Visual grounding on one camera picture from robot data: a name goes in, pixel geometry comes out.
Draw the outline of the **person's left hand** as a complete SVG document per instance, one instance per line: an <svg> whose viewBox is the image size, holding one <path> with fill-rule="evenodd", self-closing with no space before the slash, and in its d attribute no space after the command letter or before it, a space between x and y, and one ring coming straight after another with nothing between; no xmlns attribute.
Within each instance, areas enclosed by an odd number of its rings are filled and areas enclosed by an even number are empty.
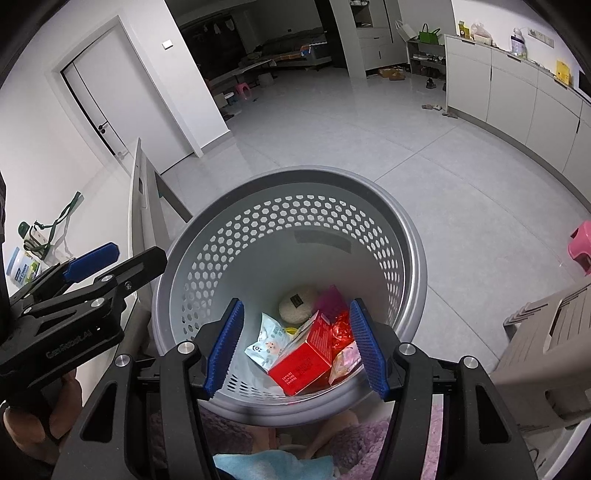
<svg viewBox="0 0 591 480"><path fill-rule="evenodd" d="M82 389L76 378L77 370L66 374L53 412L49 416L48 431L58 441L47 436L41 421L32 413L8 407L3 414L7 432L21 451L35 460L54 465L61 444L82 411Z"/></svg>

